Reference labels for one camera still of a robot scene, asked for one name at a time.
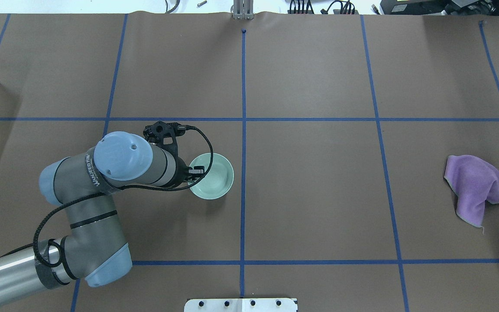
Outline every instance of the brown table surface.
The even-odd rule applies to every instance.
[[[499,168],[499,17],[0,15],[0,255],[50,211],[45,166],[156,120],[201,128],[230,192],[117,194],[130,273],[0,311],[499,311],[499,205],[483,235],[443,179],[451,154]],[[68,233],[63,213],[42,237]]]

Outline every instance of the white mounting plate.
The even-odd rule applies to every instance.
[[[298,300],[295,298],[191,299],[184,305],[184,312],[210,311],[298,312]]]

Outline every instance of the white label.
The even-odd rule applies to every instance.
[[[394,13],[394,12],[402,12],[403,10],[405,10],[406,7],[408,7],[407,4],[400,4],[398,6],[394,6],[394,8],[392,8],[392,13]]]

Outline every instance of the purple towel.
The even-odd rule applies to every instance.
[[[481,227],[485,201],[499,204],[499,171],[484,160],[471,156],[448,156],[444,179],[457,195],[456,214],[463,221]]]

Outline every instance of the silver metal tube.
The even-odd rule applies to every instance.
[[[55,253],[57,248],[49,249],[50,255]],[[47,288],[38,278],[31,247],[0,257],[0,306],[43,290]]]

